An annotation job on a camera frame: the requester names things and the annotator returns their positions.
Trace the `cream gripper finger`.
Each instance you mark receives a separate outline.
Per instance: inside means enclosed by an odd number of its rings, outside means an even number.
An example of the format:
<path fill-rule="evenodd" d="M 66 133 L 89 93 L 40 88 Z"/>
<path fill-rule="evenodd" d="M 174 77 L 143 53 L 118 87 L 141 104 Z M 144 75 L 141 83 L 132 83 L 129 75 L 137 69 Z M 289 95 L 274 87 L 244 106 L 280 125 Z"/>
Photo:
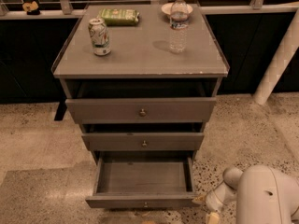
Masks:
<path fill-rule="evenodd" d="M 206 214 L 206 224 L 220 224 L 220 215 L 217 212 Z"/>
<path fill-rule="evenodd" d="M 205 195 L 199 195 L 192 199 L 192 202 L 195 204 L 205 204 L 206 203 L 206 196 Z"/>

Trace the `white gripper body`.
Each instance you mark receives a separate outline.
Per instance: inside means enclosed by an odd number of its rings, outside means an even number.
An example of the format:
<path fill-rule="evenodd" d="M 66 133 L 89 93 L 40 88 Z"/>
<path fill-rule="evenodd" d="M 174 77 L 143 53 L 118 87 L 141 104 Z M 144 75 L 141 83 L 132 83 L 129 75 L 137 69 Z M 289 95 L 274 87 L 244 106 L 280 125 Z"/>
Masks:
<path fill-rule="evenodd" d="M 236 200 L 236 190 L 222 181 L 206 195 L 206 206 L 212 212 L 220 213 L 230 202 Z"/>

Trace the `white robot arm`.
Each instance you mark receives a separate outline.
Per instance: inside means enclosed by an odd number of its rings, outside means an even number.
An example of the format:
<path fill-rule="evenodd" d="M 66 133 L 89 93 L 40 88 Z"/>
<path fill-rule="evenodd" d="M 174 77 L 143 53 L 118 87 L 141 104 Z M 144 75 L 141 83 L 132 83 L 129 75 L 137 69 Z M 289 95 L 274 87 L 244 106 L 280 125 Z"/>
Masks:
<path fill-rule="evenodd" d="M 220 184 L 192 202 L 208 208 L 206 224 L 220 224 L 230 202 L 236 202 L 235 224 L 299 224 L 298 179 L 264 165 L 226 168 Z"/>

